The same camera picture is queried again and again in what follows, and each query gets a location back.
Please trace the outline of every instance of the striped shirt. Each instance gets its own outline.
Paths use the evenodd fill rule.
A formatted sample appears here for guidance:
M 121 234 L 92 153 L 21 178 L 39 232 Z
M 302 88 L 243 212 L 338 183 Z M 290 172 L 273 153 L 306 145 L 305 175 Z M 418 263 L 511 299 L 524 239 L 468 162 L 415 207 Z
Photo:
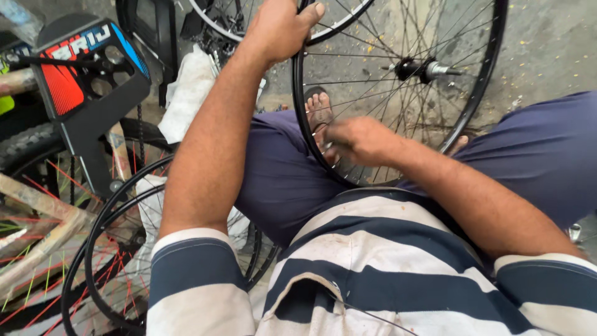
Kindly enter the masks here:
M 597 334 L 595 265 L 508 255 L 488 274 L 457 231 L 406 191 L 340 194 L 278 257 L 257 327 L 228 237 L 172 233 L 152 252 L 147 334 L 409 334 L 363 311 L 421 336 Z

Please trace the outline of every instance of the foot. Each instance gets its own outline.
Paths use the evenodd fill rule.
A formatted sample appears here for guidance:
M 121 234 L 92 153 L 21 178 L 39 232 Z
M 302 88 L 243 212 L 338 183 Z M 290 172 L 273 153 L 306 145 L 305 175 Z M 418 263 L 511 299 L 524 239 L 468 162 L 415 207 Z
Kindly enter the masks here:
M 319 151 L 324 153 L 324 158 L 328 163 L 334 164 L 337 161 L 337 155 L 326 151 L 326 148 L 324 148 L 323 132 L 328 123 L 334 118 L 330 107 L 330 97 L 325 92 L 316 93 L 307 100 L 304 108 L 309 111 L 307 119 L 309 120 L 311 132 L 315 133 L 313 138 Z
M 461 150 L 468 143 L 469 143 L 468 136 L 466 136 L 466 135 L 460 136 L 458 138 L 458 140 L 456 140 L 456 143 L 452 146 L 452 148 L 450 148 L 450 150 L 446 152 L 446 155 L 449 157 L 454 156 L 454 154 L 458 153 L 458 151 Z

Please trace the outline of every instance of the sandal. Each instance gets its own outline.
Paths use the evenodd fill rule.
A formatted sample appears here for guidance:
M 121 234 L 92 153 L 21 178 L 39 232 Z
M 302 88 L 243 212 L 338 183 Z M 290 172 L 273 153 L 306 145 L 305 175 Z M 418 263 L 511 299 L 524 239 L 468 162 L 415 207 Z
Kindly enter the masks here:
M 327 94 L 325 89 L 322 88 L 321 86 L 316 86 L 316 87 L 312 87 L 312 88 L 308 89 L 307 92 L 304 93 L 304 102 L 307 103 L 309 98 L 313 98 L 314 94 L 320 94 L 320 93 Z M 330 109 L 327 109 L 327 108 L 319 109 L 319 110 L 313 112 L 312 115 L 310 116 L 309 128 L 311 129 L 312 132 L 317 132 L 317 129 L 320 126 L 329 124 L 330 122 L 332 122 L 333 119 L 334 119 L 334 114 L 331 112 L 331 108 Z

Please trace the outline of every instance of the bicycle wheel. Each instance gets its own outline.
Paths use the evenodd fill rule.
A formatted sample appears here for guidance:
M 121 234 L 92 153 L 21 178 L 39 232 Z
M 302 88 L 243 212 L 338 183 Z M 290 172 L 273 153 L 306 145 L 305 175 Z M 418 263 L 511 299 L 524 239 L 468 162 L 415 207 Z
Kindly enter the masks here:
M 305 92 L 321 86 L 333 120 L 369 115 L 395 134 L 439 152 L 457 140 L 479 106 L 506 25 L 507 0 L 377 0 L 376 6 L 325 45 L 292 59 L 293 99 L 301 132 L 316 159 L 350 188 L 394 186 L 401 173 L 323 156 L 320 127 Z
M 137 196 L 96 221 L 84 259 L 86 283 L 97 308 L 116 326 L 138 334 L 144 332 L 151 286 L 150 253 L 158 235 L 166 180 L 153 171 L 147 167 L 122 186 L 119 193 L 135 187 Z M 106 204 L 108 209 L 114 197 Z M 133 209 L 139 210 L 138 217 L 129 216 Z M 278 248 L 240 213 L 232 212 L 228 217 L 228 232 L 250 289 L 271 265 Z M 97 271 L 106 269 L 107 273 Z
M 131 173 L 134 173 L 144 164 L 140 155 L 140 124 L 136 120 L 123 119 L 121 125 L 127 142 Z M 145 160 L 152 162 L 159 156 L 173 152 L 174 148 L 163 140 L 155 125 L 141 125 Z M 111 147 L 104 140 L 101 143 L 106 151 L 106 160 L 111 160 Z M 51 124 L 23 132 L 0 143 L 0 148 L 4 174 L 89 212 L 97 212 L 101 208 L 104 200 L 88 191 L 79 161 L 71 159 L 62 138 L 54 132 Z M 0 275 L 18 264 L 29 250 L 59 224 L 9 197 L 3 198 L 0 235 L 4 239 L 0 246 Z M 55 322 L 53 318 L 60 314 L 58 301 L 67 265 L 85 236 L 85 230 L 75 235 L 43 265 L 23 276 L 14 285 L 11 295 L 2 298 L 2 331 L 23 328 L 44 331 Z M 84 286 L 79 286 L 78 290 L 82 292 Z
M 335 0 L 326 3 L 325 16 L 314 28 L 308 45 L 320 43 L 351 25 L 363 14 L 374 0 Z M 189 0 L 201 18 L 221 36 L 233 42 L 241 42 L 258 7 L 263 0 Z M 299 8 L 313 3 L 301 0 Z

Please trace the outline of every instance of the hand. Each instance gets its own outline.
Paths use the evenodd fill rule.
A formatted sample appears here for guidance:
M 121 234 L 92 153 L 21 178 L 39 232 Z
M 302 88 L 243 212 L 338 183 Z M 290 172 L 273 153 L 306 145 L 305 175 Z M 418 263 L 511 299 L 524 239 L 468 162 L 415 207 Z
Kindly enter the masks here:
M 318 2 L 297 15 L 294 0 L 265 0 L 253 17 L 239 49 L 264 59 L 269 69 L 302 48 L 310 29 L 324 13 L 324 5 Z
M 370 167 L 392 166 L 405 142 L 371 117 L 335 121 L 324 132 L 325 141 L 333 143 L 330 150 L 352 163 Z

